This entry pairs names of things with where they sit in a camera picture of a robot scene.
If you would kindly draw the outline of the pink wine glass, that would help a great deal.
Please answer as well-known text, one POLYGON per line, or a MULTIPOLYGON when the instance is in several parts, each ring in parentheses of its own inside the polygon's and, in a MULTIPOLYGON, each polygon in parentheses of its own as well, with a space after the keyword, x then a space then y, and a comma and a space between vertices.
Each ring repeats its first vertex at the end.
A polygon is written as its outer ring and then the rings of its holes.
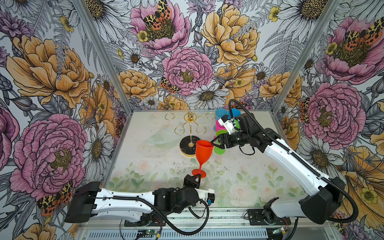
POLYGON ((222 125, 224 122, 222 121, 222 119, 218 119, 216 121, 216 125, 214 126, 214 130, 216 132, 220 131, 220 130, 224 130, 226 131, 227 129, 222 125))

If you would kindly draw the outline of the red wine glass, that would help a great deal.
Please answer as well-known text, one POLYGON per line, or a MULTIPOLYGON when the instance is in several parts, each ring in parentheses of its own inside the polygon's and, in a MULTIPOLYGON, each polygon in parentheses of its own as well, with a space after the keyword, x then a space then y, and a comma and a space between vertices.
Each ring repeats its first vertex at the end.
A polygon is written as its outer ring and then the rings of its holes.
POLYGON ((207 173, 202 169, 203 164, 205 164, 211 157, 214 150, 214 146, 209 141, 199 140, 196 144, 196 159, 199 162, 199 169, 194 169, 192 174, 201 175, 201 178, 205 178, 207 173))

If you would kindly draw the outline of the green wine glass front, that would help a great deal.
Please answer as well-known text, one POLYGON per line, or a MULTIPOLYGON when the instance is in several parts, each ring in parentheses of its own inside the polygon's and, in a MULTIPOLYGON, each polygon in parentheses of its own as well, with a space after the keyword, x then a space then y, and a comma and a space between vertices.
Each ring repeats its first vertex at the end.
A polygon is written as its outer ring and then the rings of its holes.
POLYGON ((233 119, 233 123, 234 123, 234 128, 239 131, 240 130, 240 124, 239 124, 239 121, 237 119, 233 119))

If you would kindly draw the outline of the blue wine glass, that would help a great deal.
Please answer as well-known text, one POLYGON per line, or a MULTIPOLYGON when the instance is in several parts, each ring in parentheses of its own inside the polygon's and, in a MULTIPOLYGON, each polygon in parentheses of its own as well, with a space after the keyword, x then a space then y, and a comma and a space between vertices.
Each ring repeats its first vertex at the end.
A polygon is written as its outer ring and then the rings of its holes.
POLYGON ((236 118, 236 117, 240 116, 241 114, 242 114, 241 111, 238 109, 232 109, 232 112, 228 111, 228 116, 230 118, 236 118))

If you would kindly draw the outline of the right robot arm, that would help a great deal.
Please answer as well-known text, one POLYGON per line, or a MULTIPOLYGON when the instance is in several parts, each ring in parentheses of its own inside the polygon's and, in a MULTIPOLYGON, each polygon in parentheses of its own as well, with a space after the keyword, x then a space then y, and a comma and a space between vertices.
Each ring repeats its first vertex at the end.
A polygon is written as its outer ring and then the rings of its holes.
POLYGON ((344 182, 335 177, 330 179, 298 156, 271 128, 263 128, 253 121, 253 114, 241 114, 236 118, 224 115, 218 119, 226 133, 219 134, 212 144, 220 149, 251 146, 253 150, 272 158, 280 164, 304 189, 307 194, 293 200, 273 198, 264 205, 262 215, 268 224, 288 217, 307 218, 316 224, 323 224, 339 208, 343 195, 340 189, 344 182))

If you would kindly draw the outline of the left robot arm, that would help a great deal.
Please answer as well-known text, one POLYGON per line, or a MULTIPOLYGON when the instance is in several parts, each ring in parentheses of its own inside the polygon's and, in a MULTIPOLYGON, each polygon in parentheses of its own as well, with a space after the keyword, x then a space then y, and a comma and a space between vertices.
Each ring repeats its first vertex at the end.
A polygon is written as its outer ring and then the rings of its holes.
POLYGON ((88 183, 74 192, 65 217, 66 223, 85 223, 91 217, 122 219, 131 223, 155 213, 180 214, 202 200, 214 202, 214 190, 201 190, 200 176, 187 175, 181 188, 160 188, 152 192, 128 193, 101 188, 99 182, 88 183))

